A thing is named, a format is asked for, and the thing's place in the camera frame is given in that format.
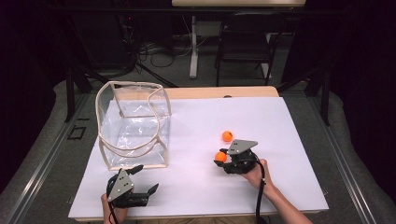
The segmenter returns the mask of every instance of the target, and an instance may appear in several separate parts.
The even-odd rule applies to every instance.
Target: person's arm
[[[114,221],[114,217],[110,215],[110,207],[108,206],[107,196],[105,194],[101,196],[101,201],[103,207],[104,224],[115,224],[116,222]],[[114,208],[114,214],[116,215],[119,224],[125,220],[127,213],[128,208]]]
[[[285,198],[282,192],[280,192],[280,190],[274,185],[268,170],[267,161],[260,160],[260,163],[264,167],[265,172],[263,195],[274,205],[285,223],[312,223],[302,212],[294,207],[294,205],[292,205],[289,200]],[[256,165],[253,170],[242,176],[246,178],[254,188],[259,189],[262,179],[262,170],[259,165]]]

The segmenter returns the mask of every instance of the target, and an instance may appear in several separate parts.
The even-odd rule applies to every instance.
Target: transparent bag
[[[96,95],[99,148],[109,170],[167,166],[171,108],[163,86],[109,81]]]

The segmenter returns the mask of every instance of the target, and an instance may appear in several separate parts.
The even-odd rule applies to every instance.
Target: black chair
[[[262,79],[268,85],[269,74],[276,52],[276,42],[286,26],[286,20],[276,13],[237,12],[227,16],[219,30],[219,48],[216,56],[216,86],[220,79],[220,62],[268,64]]]

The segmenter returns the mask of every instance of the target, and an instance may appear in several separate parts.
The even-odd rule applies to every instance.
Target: dark background
[[[170,7],[170,1],[158,1],[159,6]],[[307,0],[312,9],[340,9],[347,3],[338,1]],[[53,21],[36,1],[8,1],[0,6],[0,77],[3,103],[1,124],[1,188],[14,175],[30,150],[43,125],[46,123],[55,102],[53,87],[65,79],[69,65],[59,36],[81,63],[92,67],[107,68],[128,66],[131,62],[128,49],[120,45],[121,32],[115,17],[84,19],[74,17],[73,22],[87,22],[76,26],[82,40],[76,38],[65,21],[55,28]],[[149,2],[154,6],[155,0]],[[345,106],[351,140],[362,161],[373,174],[378,185],[396,202],[396,159],[393,140],[396,84],[394,41],[396,21],[390,1],[378,1],[370,6],[361,22],[353,27],[344,50],[334,61],[331,70],[331,90],[340,96]],[[142,18],[142,27],[161,27],[141,30],[144,36],[171,46],[172,20],[162,18],[164,23],[152,23],[152,18]],[[291,80],[309,69],[318,66],[329,52],[339,28],[334,22],[302,20],[290,49],[284,71],[284,81]],[[103,42],[105,48],[99,48]],[[87,43],[97,46],[96,52],[88,54]],[[104,51],[115,50],[119,58],[107,58]]]

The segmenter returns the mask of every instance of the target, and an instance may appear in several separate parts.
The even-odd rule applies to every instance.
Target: chair
[[[220,63],[268,64],[267,76],[262,79],[268,84],[269,74],[276,52],[276,42],[286,26],[286,20],[276,13],[237,12],[226,17],[219,30],[219,48],[216,56],[216,86],[219,85]]]

